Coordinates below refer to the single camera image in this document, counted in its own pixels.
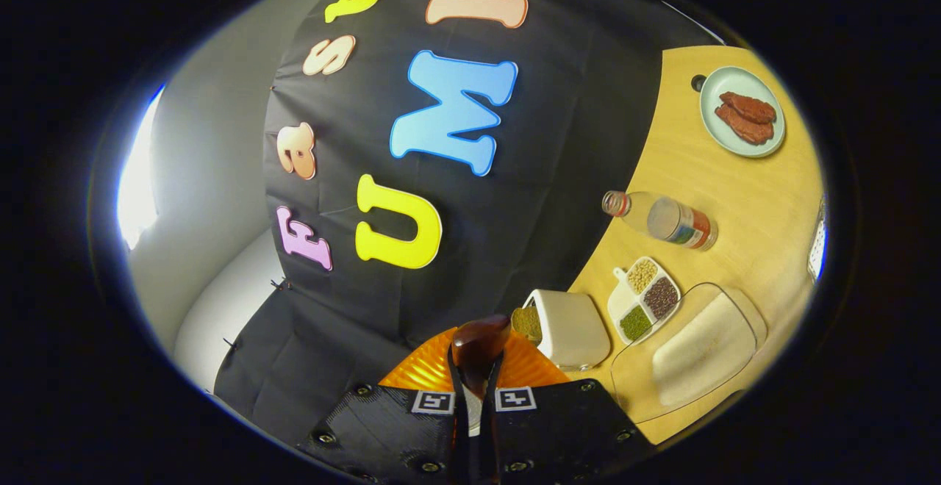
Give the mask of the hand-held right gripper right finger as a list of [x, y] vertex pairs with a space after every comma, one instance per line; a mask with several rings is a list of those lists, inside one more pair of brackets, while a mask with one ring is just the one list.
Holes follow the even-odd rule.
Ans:
[[600, 381], [571, 380], [510, 332], [485, 388], [484, 481], [598, 484], [655, 453]]

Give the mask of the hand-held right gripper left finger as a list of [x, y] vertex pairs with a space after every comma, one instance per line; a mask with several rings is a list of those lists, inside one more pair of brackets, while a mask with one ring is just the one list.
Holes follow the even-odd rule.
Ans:
[[297, 445], [368, 484], [468, 484], [475, 397], [437, 334], [376, 384], [357, 384]]

